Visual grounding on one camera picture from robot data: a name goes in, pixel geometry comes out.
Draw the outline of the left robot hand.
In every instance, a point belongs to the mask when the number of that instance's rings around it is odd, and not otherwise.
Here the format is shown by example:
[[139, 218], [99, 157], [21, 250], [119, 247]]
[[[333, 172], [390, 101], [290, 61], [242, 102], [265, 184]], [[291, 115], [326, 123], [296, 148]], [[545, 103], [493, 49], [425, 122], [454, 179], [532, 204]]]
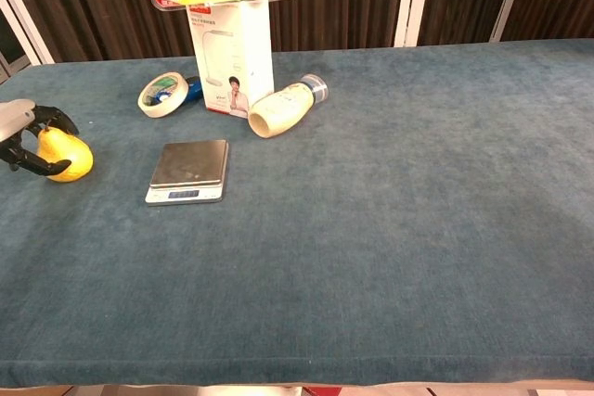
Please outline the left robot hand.
[[50, 127], [58, 128], [67, 135], [79, 134], [77, 126], [61, 109], [37, 105], [33, 100], [24, 98], [2, 102], [1, 160], [13, 172], [22, 168], [46, 177], [63, 173], [71, 166], [71, 160], [50, 162], [22, 146], [23, 131], [41, 141], [41, 132]]

